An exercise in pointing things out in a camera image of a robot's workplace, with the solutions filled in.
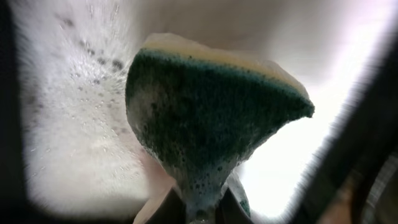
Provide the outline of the green scrubbing sponge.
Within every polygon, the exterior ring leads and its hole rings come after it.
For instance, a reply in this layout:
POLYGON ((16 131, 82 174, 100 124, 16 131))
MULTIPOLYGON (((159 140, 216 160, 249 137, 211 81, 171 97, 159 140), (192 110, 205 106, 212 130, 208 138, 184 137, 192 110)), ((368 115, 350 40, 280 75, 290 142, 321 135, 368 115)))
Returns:
POLYGON ((187 223, 214 223, 232 171, 315 111, 278 64, 169 33, 151 34, 135 55, 125 102, 137 140, 175 179, 187 223))

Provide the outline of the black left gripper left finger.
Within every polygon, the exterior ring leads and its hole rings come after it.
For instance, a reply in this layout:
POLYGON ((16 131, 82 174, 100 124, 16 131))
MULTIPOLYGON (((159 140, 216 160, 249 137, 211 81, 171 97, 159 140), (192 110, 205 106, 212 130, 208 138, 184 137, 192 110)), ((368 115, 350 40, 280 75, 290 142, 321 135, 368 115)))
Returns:
POLYGON ((186 205, 174 188, 171 188, 145 224, 185 224, 186 205))

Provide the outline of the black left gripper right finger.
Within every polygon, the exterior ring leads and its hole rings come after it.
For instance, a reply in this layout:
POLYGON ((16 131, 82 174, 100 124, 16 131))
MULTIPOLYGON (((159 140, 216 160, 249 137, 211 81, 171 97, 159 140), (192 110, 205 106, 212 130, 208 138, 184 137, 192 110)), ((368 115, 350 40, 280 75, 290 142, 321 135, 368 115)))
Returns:
POLYGON ((216 224, 254 224, 238 203, 230 189, 227 189, 216 209, 216 224))

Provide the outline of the black rectangular foam tray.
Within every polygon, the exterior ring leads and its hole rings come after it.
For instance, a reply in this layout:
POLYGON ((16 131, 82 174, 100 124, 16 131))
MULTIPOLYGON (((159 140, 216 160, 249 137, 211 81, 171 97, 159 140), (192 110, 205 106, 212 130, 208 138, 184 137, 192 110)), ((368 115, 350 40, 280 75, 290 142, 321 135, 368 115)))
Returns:
POLYGON ((272 60, 312 118, 237 169, 255 223, 286 223, 397 24, 396 1, 8 1, 16 35, 22 184, 57 218, 127 220, 172 184, 126 120, 124 87, 149 34, 272 60))

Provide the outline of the round black serving tray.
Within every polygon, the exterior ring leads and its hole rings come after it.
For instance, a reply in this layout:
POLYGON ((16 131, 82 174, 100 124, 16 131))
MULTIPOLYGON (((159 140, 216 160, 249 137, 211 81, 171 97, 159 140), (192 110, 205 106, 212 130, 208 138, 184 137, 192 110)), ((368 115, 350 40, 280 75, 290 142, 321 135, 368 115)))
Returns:
POLYGON ((391 153, 376 177, 361 213, 360 224, 397 224, 397 153, 391 153))

